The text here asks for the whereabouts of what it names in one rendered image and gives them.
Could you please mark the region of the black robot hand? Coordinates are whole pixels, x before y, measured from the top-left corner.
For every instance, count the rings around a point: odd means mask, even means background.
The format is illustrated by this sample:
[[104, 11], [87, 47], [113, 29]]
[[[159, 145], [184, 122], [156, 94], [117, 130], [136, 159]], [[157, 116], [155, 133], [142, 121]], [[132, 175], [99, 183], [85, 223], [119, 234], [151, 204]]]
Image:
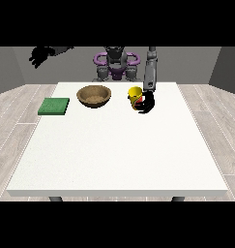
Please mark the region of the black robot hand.
[[142, 102], [135, 103], [134, 107], [141, 113], [148, 113], [155, 106], [154, 93], [152, 91], [146, 91], [142, 93], [144, 100]]
[[51, 47], [37, 46], [32, 50], [29, 60], [35, 68], [38, 68], [43, 62], [45, 62], [48, 56], [53, 56], [54, 54], [55, 50]]

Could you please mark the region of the yellow cup with melon print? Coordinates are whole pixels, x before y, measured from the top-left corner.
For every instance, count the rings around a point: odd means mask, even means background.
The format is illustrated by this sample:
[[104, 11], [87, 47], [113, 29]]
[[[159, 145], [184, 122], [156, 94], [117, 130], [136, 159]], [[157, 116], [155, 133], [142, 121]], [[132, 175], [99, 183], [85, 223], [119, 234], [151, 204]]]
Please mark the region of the yellow cup with melon print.
[[132, 108], [136, 110], [136, 107], [142, 103], [142, 88], [139, 86], [133, 86], [128, 91], [128, 99], [131, 101]]

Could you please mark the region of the green square pad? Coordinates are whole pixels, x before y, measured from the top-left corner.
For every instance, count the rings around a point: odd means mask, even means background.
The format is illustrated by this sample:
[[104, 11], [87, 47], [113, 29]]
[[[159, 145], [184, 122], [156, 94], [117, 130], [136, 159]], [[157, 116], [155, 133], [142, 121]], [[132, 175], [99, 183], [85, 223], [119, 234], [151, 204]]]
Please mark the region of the green square pad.
[[64, 115], [69, 98], [45, 98], [38, 110], [38, 115]]

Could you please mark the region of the brown wooden bowl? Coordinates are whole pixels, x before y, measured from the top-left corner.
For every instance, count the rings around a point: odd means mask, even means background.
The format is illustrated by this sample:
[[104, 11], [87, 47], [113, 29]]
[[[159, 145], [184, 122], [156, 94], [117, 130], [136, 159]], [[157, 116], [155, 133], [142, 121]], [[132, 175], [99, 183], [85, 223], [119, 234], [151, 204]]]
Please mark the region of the brown wooden bowl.
[[110, 100], [111, 90], [103, 85], [87, 85], [77, 91], [76, 97], [85, 107], [97, 109]]

